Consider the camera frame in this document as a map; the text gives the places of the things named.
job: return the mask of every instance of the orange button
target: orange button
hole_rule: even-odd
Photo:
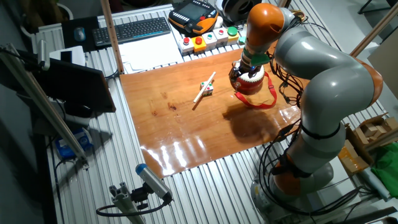
[[[195,40],[195,43],[196,44],[201,44],[201,37],[197,37],[196,40]]]

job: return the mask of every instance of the wooden table surface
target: wooden table surface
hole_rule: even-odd
[[[277,90],[277,104],[269,110],[252,110],[235,97],[228,73],[241,52],[120,76],[145,162],[159,177],[269,142],[281,128],[299,119],[300,110],[278,92],[282,81],[268,64],[264,68]],[[213,96],[195,105],[200,83],[214,71]],[[264,84],[248,101],[273,101],[266,77]],[[296,96],[290,87],[285,94]]]

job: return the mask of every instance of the mouse pad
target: mouse pad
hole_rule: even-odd
[[[83,42],[76,41],[73,36],[73,31],[77,27],[85,29],[86,40]],[[99,28],[97,17],[87,17],[83,19],[73,19],[62,23],[63,42],[65,48],[82,46],[84,52],[91,52],[98,50],[94,44],[94,37],[92,30]]]

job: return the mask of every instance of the black keyboard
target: black keyboard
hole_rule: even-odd
[[[164,17],[130,22],[114,27],[119,44],[143,40],[170,33],[170,27]],[[97,47],[110,46],[108,28],[93,29],[94,42]]]

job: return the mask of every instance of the monitor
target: monitor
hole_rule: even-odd
[[[18,50],[21,57],[37,62],[37,55]],[[0,60],[0,83],[14,91],[24,91],[15,77]],[[108,84],[102,71],[50,59],[47,71],[32,72],[45,94],[75,106],[85,106],[92,111],[115,112]]]

